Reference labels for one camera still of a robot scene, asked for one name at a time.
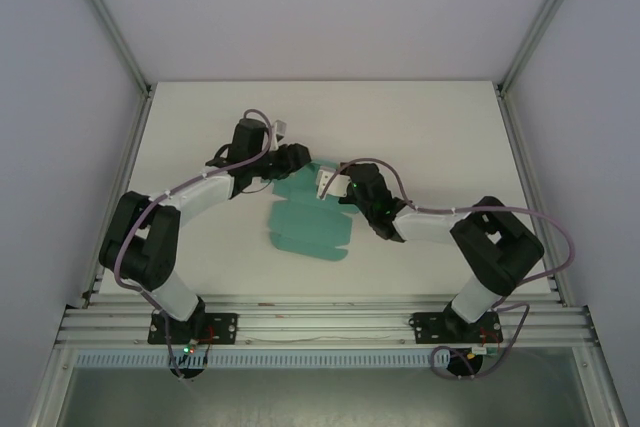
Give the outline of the green paper box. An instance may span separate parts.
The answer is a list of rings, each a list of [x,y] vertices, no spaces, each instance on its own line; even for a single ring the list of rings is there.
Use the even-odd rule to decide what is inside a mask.
[[[269,238],[281,251],[338,262],[348,255],[358,210],[333,196],[316,197],[316,177],[322,167],[334,169],[337,164],[318,159],[273,183],[272,193],[278,199],[268,219]]]

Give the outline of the grey metal sheet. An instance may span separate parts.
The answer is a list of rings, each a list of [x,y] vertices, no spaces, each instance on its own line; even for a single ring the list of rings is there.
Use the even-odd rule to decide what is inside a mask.
[[[407,350],[297,368],[296,351],[220,351],[181,381],[155,352],[56,352],[28,427],[629,427],[595,348],[517,349],[479,380]]]

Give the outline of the aluminium rail beam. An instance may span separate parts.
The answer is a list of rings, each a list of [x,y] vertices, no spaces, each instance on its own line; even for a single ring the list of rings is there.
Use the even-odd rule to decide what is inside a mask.
[[[208,296],[210,312],[238,316],[239,346],[409,347],[416,312],[441,311],[442,296],[280,297]],[[582,347],[600,343],[585,307],[569,307],[555,295],[518,296],[501,314],[506,336],[520,347]],[[56,337],[66,347],[140,347],[147,339],[151,308],[129,295],[96,295],[89,305],[65,311]]]

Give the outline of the aluminium left side rail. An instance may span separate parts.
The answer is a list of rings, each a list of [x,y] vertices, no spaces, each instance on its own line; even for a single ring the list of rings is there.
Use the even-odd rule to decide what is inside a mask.
[[[91,260],[88,267],[88,274],[82,284],[82,293],[79,298],[79,306],[81,308],[87,308],[90,304],[91,296],[94,292],[96,282],[103,271],[103,267],[99,263],[99,252],[102,246],[102,242],[109,227],[110,220],[116,209],[120,196],[126,191],[131,177],[131,172],[135,164],[135,158],[141,142],[141,138],[146,127],[147,119],[151,109],[153,96],[156,90],[156,85],[151,85],[146,92],[141,96],[139,105],[136,108],[136,113],[133,119],[133,124],[128,131],[125,138],[125,143],[120,158],[116,176],[113,186],[110,190],[105,216],[101,222],[97,243],[93,250]]]

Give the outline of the aluminium rail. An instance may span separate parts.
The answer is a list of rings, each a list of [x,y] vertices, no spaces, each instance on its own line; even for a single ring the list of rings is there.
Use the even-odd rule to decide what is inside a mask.
[[[156,85],[151,85],[146,92],[141,96],[139,105],[136,108],[136,113],[133,119],[133,124],[128,131],[125,138],[125,143],[120,158],[116,176],[113,186],[110,190],[105,216],[101,222],[97,243],[93,250],[91,260],[88,267],[88,274],[82,284],[82,293],[79,298],[79,306],[81,308],[87,308],[90,304],[91,296],[94,292],[96,282],[103,271],[103,267],[99,263],[99,252],[102,246],[102,242],[109,227],[110,220],[116,209],[120,196],[126,191],[131,177],[131,172],[135,164],[135,158],[141,142],[141,138],[146,127],[147,119],[151,109],[153,96],[156,90]]]
[[[572,306],[573,295],[567,281],[567,270],[575,261],[575,241],[567,228],[553,214],[547,212],[516,113],[506,95],[504,97],[499,95],[497,86],[495,87],[495,94],[516,163],[526,205],[529,209],[550,217],[550,220],[542,217],[533,218],[534,231],[541,238],[545,247],[545,256],[543,257],[544,278],[555,286],[560,303],[564,307]]]

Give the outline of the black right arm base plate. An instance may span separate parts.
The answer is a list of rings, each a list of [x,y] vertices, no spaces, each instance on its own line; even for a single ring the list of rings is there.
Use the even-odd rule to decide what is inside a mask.
[[[409,319],[417,344],[498,344],[503,341],[499,316],[484,313],[467,323],[451,312],[416,312]]]

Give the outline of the aluminium right side rail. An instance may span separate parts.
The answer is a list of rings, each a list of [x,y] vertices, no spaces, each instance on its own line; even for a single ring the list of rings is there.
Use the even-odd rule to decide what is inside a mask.
[[[516,163],[526,205],[529,209],[550,217],[550,220],[542,217],[533,218],[534,231],[541,238],[545,247],[545,256],[543,257],[544,278],[555,286],[560,303],[564,307],[572,306],[573,295],[567,281],[567,270],[575,261],[575,241],[567,228],[553,214],[547,212],[516,113],[506,95],[504,97],[499,95],[497,86],[495,87],[495,94]]]

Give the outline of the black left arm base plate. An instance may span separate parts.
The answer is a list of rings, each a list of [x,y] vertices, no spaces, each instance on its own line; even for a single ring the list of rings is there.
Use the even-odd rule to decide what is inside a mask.
[[[200,321],[180,322],[169,318],[169,334],[172,345],[198,343],[234,345],[237,334],[238,315],[235,313],[205,312]],[[151,316],[147,343],[160,345],[166,342],[165,319],[161,314]]]

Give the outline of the aluminium left frame post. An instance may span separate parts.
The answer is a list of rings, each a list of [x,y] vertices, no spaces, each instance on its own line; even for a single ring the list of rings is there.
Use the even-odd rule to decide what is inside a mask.
[[[148,95],[152,89],[152,85],[143,73],[105,0],[87,1],[96,14],[101,28],[111,42],[129,77],[143,95]]]

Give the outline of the aluminium frame post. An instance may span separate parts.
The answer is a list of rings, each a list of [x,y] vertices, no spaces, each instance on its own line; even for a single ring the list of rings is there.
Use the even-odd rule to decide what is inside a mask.
[[[96,14],[101,28],[111,42],[129,77],[143,95],[148,95],[152,89],[152,85],[143,73],[105,0],[87,1]]]
[[[542,2],[506,73],[502,80],[496,84],[497,92],[501,97],[508,93],[525,70],[563,3],[564,0],[544,0]]]

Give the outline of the aluminium right frame post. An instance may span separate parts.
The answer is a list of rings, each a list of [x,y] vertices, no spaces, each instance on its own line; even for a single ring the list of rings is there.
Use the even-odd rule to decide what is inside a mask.
[[[508,93],[525,70],[563,3],[564,0],[544,0],[542,2],[506,73],[502,80],[496,84],[497,92],[501,97]]]

